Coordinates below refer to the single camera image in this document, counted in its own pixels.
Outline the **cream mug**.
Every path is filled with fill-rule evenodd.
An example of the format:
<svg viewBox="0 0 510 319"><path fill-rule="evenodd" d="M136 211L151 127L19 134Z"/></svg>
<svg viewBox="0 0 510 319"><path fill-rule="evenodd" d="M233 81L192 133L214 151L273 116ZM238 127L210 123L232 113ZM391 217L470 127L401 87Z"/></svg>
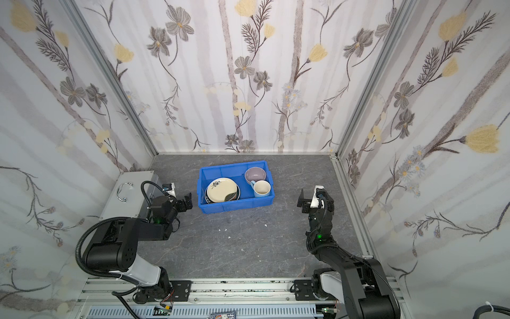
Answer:
<svg viewBox="0 0 510 319"><path fill-rule="evenodd" d="M251 181L251 186L254 192L255 198L262 198L269 196L272 190L272 186L265 180Z"/></svg>

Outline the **cream plate with ink flowers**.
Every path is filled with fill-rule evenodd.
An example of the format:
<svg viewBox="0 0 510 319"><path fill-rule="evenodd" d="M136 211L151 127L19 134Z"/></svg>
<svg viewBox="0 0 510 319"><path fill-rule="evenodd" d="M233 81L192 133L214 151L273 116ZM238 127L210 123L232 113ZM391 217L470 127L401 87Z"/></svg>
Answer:
<svg viewBox="0 0 510 319"><path fill-rule="evenodd" d="M210 203L231 202L238 199L240 188L230 178L218 178L207 186L205 195Z"/></svg>

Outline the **purple bowl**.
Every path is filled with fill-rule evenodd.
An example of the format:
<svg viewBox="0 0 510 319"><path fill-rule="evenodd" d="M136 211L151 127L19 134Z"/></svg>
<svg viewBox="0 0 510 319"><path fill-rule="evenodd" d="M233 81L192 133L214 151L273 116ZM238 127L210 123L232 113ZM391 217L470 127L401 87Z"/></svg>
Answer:
<svg viewBox="0 0 510 319"><path fill-rule="evenodd" d="M259 182L265 180L267 177L266 171L261 167L250 167L244 173L244 178L247 183Z"/></svg>

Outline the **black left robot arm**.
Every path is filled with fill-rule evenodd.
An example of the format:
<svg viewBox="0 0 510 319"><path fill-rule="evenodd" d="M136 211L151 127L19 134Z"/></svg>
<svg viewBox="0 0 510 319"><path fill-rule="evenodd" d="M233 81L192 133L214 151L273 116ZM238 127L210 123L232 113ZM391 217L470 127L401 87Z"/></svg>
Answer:
<svg viewBox="0 0 510 319"><path fill-rule="evenodd" d="M150 218L112 217L88 229L75 249L78 266L91 276L122 279L137 287L157 286L165 270L138 255L141 241L166 241L179 229L178 214L193 208L192 195L160 196L150 206Z"/></svg>

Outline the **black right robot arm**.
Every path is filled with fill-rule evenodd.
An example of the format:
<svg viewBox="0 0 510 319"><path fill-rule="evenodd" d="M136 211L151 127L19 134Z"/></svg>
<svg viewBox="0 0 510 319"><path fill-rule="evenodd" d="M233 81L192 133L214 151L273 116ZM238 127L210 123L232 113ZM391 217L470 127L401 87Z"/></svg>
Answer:
<svg viewBox="0 0 510 319"><path fill-rule="evenodd" d="M381 263L346 251L333 238L334 199L325 187L315 186L310 199L301 193L297 206L308 215L308 252L329 265L314 274L316 295L334 296L345 305L349 318L400 318L401 306Z"/></svg>

